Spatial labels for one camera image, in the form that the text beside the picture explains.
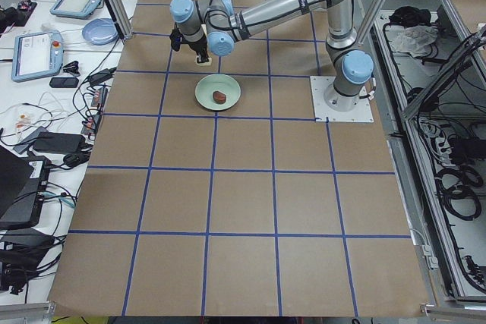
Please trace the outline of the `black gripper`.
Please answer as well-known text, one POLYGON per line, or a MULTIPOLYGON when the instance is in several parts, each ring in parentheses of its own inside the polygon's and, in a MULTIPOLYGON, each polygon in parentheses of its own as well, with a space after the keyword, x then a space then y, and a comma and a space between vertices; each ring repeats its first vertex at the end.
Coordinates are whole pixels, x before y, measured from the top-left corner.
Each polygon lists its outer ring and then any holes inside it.
POLYGON ((208 54, 207 49, 207 38, 205 33, 202 33, 202 36, 196 41, 189 41, 185 38, 185 36, 181 33, 178 27, 174 27, 172 32, 169 36, 171 48, 173 51, 178 52, 181 48, 181 45, 189 45, 191 50, 196 52, 196 63, 201 64, 202 59, 207 59, 207 63, 211 64, 211 57, 208 54))

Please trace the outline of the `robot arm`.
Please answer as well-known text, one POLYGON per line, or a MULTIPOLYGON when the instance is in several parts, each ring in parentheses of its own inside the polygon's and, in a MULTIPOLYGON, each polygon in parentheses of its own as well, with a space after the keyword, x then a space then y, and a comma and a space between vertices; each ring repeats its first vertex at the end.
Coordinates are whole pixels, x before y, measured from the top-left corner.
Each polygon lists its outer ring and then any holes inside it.
POLYGON ((324 101, 338 112, 353 110, 364 85, 371 79, 374 64, 370 55, 355 47, 353 0, 266 0, 237 12, 232 0, 172 0, 174 28, 171 47, 183 44, 196 54, 196 62, 209 62, 210 55, 229 55, 238 41, 276 27, 317 9, 327 13, 327 52, 336 77, 324 92, 324 101))

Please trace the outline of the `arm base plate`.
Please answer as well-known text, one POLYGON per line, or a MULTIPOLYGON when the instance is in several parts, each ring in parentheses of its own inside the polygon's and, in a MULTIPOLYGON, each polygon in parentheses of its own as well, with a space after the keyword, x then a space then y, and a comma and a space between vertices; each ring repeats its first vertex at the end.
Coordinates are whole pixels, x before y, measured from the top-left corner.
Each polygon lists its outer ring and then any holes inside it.
POLYGON ((334 89, 334 76, 311 76, 314 120, 317 122, 373 123, 371 102, 362 86, 356 96, 342 96, 334 89))

